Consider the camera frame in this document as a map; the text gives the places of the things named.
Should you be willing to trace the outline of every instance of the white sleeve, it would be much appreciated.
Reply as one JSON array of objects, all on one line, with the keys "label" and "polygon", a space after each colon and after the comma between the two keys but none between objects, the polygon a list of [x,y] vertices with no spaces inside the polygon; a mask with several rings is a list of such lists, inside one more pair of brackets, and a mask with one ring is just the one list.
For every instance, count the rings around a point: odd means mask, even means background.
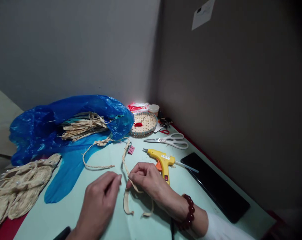
[{"label": "white sleeve", "polygon": [[208,219],[208,231],[199,240],[254,240],[249,234],[227,223],[215,214],[208,213]]}]

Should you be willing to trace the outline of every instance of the white scissor handle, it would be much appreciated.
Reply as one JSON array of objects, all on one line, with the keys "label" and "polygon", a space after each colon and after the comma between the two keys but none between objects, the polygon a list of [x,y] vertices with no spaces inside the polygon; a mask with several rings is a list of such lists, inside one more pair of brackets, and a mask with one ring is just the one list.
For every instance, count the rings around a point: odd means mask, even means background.
[{"label": "white scissor handle", "polygon": [[188,143],[185,142],[185,141],[177,141],[177,140],[173,140],[173,141],[165,141],[163,143],[166,143],[168,145],[171,145],[173,147],[176,147],[178,149],[187,149],[189,147]]},{"label": "white scissor handle", "polygon": [[164,137],[165,140],[182,140],[184,135],[182,133],[172,133],[171,135]]}]

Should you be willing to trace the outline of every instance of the red bead bracelet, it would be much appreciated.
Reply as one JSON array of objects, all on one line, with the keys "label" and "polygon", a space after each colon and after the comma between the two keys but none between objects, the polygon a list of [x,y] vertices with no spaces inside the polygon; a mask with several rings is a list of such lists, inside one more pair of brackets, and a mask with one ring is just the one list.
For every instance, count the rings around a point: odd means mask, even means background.
[{"label": "red bead bracelet", "polygon": [[183,222],[179,223],[179,222],[175,221],[175,223],[178,226],[180,231],[188,230],[190,228],[191,223],[194,220],[193,213],[195,212],[195,209],[194,209],[194,206],[193,206],[194,203],[193,203],[191,197],[189,195],[186,195],[186,194],[183,194],[182,197],[184,197],[188,201],[189,213],[187,215],[187,218]]}]

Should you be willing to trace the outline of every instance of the red and white package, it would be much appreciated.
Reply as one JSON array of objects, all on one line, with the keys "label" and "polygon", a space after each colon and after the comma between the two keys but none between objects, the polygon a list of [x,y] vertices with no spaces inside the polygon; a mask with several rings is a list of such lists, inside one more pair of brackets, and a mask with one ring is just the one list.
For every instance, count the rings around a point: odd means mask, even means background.
[{"label": "red and white package", "polygon": [[128,109],[134,114],[139,112],[147,112],[149,103],[132,103],[128,105]]}]

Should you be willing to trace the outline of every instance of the person's left hand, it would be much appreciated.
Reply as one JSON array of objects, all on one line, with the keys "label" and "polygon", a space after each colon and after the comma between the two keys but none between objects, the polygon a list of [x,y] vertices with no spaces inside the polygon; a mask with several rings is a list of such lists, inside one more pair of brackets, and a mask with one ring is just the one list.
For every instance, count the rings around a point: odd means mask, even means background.
[{"label": "person's left hand", "polygon": [[106,172],[85,190],[80,217],[67,240],[99,239],[114,212],[122,174]]}]

